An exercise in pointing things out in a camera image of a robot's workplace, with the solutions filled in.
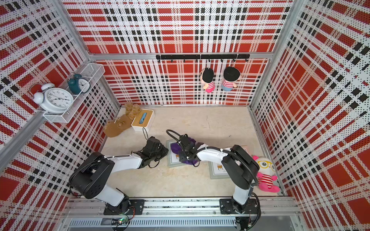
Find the purple microfiber cloth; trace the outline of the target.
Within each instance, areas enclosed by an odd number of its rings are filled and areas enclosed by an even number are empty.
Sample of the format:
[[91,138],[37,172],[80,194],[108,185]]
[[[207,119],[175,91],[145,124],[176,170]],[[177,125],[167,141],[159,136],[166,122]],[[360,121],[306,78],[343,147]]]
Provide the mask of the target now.
[[187,164],[187,165],[192,165],[192,166],[195,166],[197,167],[199,165],[199,161],[197,160],[183,160],[181,161],[180,160],[180,152],[182,151],[182,149],[180,148],[179,144],[178,143],[172,143],[171,144],[171,150],[178,155],[179,157],[179,161],[184,163],[184,164]]

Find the green frame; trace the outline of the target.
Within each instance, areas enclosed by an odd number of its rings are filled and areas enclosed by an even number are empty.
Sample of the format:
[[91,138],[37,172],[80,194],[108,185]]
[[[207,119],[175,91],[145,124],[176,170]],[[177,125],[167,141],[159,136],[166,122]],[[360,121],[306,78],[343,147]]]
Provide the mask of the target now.
[[168,148],[168,154],[167,154],[167,159],[168,159],[168,167],[180,167],[180,166],[185,166],[184,163],[179,161],[179,157],[177,154],[175,154],[171,150],[171,144],[176,143],[175,140],[168,140],[166,141],[166,146]]
[[222,164],[218,164],[215,162],[208,162],[208,164],[209,164],[210,178],[212,180],[229,178],[229,175],[224,169]]

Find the pink picture frame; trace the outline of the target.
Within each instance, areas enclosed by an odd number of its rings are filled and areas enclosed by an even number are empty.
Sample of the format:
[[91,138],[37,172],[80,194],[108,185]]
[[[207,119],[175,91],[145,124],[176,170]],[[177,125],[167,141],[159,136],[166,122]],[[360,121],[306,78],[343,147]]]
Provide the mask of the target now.
[[[249,152],[249,149],[248,149],[248,146],[241,146],[241,148],[248,154],[250,155],[250,152]],[[232,146],[230,147],[226,147],[226,150],[230,151],[232,149]]]

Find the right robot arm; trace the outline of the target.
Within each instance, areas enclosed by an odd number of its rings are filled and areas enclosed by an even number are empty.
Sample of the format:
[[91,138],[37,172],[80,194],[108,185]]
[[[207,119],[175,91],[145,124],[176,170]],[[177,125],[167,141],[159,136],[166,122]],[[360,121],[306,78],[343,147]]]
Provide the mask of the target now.
[[260,167],[256,161],[239,145],[226,149],[217,148],[201,142],[194,143],[186,134],[175,140],[180,147],[180,162],[195,165],[195,162],[208,161],[223,166],[235,184],[233,210],[239,214],[245,213],[253,187],[258,184],[257,173]]

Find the pink object behind right arm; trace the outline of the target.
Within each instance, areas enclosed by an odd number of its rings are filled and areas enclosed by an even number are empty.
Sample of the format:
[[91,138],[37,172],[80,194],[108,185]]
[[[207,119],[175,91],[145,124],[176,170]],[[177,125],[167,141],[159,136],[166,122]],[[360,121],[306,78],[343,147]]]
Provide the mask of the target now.
[[280,188],[274,185],[278,177],[276,175],[276,167],[272,161],[258,156],[253,156],[253,159],[260,167],[257,173],[259,189],[264,192],[279,193]]

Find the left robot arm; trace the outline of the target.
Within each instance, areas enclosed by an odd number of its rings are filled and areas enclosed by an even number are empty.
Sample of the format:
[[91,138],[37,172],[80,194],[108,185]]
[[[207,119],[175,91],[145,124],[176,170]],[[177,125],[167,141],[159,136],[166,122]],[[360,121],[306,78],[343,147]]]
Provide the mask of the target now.
[[106,157],[99,152],[91,154],[70,176],[68,183],[87,199],[105,203],[112,214],[124,214],[132,207],[129,196],[108,185],[111,174],[150,166],[159,163],[169,150],[158,139],[150,137],[144,148],[127,155]]

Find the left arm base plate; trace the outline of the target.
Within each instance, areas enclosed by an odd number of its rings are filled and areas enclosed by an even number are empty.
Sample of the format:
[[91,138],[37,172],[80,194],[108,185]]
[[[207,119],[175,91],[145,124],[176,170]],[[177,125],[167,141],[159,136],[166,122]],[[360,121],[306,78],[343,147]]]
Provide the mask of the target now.
[[144,199],[123,200],[117,207],[106,203],[104,215],[141,215],[143,213]]

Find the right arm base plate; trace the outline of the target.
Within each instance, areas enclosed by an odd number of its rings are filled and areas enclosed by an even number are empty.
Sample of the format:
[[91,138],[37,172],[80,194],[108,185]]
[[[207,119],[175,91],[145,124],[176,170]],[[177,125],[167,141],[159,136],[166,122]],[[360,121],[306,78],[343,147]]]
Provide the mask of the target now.
[[255,214],[260,211],[256,199],[249,199],[243,205],[237,203],[234,199],[220,199],[220,212],[221,214]]

